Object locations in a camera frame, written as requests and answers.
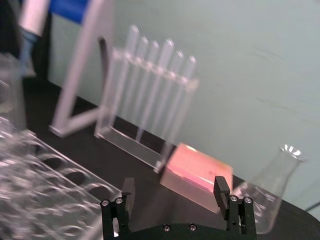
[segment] test tube rack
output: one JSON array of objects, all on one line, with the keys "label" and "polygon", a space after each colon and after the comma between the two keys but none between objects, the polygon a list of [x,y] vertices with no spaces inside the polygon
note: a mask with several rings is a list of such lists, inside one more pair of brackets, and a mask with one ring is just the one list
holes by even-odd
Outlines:
[{"label": "test tube rack", "polygon": [[[170,156],[199,81],[192,78],[196,59],[185,60],[167,39],[140,37],[130,27],[124,49],[114,48],[99,107],[95,136],[123,149],[159,172]],[[134,136],[115,128],[120,117],[137,127]],[[142,143],[144,132],[163,140],[160,151]]]},{"label": "test tube rack", "polygon": [[0,140],[0,239],[23,227],[24,240],[102,238],[100,201],[120,197],[119,189],[28,130]]}]

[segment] glass flask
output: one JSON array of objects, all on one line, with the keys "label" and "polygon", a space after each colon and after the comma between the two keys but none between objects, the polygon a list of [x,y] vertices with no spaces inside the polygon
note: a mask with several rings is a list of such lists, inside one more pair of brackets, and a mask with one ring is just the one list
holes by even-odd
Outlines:
[{"label": "glass flask", "polygon": [[267,234],[272,230],[288,181],[304,160],[300,150],[285,144],[252,181],[243,182],[233,190],[233,194],[241,199],[251,197],[254,200],[257,234]]}]

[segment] white stand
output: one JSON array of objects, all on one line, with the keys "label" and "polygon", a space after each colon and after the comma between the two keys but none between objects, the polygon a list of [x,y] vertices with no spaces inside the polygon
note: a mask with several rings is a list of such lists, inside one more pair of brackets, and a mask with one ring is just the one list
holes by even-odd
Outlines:
[{"label": "white stand", "polygon": [[114,1],[91,0],[88,3],[75,51],[55,109],[50,130],[59,137],[70,135],[97,119],[98,109],[92,109],[71,117],[77,90],[92,47],[99,42],[102,60],[102,79],[108,70],[108,59],[112,52],[114,35]]}]

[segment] glass beaker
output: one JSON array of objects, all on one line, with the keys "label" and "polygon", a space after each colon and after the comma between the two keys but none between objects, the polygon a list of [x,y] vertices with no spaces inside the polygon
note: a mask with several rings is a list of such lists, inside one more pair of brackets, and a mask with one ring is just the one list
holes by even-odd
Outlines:
[{"label": "glass beaker", "polygon": [[250,182],[243,182],[233,190],[232,194],[241,199],[251,197],[254,200],[257,234],[267,234],[272,230],[288,181],[304,160],[300,150],[285,144]]}]

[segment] black table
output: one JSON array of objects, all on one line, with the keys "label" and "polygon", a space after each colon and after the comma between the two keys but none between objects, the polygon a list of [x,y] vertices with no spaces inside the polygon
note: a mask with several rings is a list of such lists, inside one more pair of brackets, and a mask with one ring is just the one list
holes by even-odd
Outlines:
[{"label": "black table", "polygon": [[[24,84],[28,128],[67,157],[121,188],[126,177],[135,179],[131,230],[165,223],[195,223],[225,229],[220,215],[191,202],[159,184],[160,177],[142,161],[103,139],[94,137],[94,125],[59,138],[49,131],[60,88],[49,82],[26,79]],[[78,98],[74,113],[95,107]],[[234,178],[238,185],[241,180]],[[283,202],[271,233],[259,240],[320,240],[320,222],[298,207]]]}]

